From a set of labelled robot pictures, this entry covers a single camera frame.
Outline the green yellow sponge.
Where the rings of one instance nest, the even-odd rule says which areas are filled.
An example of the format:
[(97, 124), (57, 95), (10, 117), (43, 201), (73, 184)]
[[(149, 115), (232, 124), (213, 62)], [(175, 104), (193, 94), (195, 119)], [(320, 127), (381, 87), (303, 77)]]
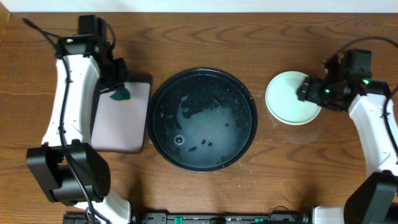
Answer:
[(115, 90), (110, 98), (115, 101), (128, 101), (131, 99), (131, 94), (127, 88), (123, 87)]

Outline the mint plate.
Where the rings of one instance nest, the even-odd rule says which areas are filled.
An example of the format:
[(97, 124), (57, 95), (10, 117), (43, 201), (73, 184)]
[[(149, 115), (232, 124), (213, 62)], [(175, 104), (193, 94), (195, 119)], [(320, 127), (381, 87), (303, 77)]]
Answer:
[(268, 84), (265, 102), (270, 113), (279, 121), (290, 125), (302, 125), (314, 120), (321, 112), (315, 103), (300, 101), (296, 94), (308, 75), (288, 71), (276, 75)]

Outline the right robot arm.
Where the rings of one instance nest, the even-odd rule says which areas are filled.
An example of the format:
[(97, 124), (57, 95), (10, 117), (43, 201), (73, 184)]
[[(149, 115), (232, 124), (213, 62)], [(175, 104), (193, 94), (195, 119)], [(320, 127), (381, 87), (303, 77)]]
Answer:
[(328, 83), (307, 77), (300, 101), (346, 111), (359, 135), (366, 180), (342, 207), (315, 207), (312, 223), (397, 223), (397, 124), (385, 82), (352, 78)]

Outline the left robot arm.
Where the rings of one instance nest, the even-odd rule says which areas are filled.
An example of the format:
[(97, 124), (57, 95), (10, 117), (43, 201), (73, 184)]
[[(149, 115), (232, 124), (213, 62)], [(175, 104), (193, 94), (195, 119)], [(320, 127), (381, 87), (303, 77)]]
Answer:
[(117, 61), (105, 35), (61, 37), (55, 47), (57, 86), (40, 147), (26, 163), (44, 195), (85, 211), (87, 223), (130, 223), (131, 204), (111, 188), (108, 163), (93, 149), (97, 83), (115, 77)]

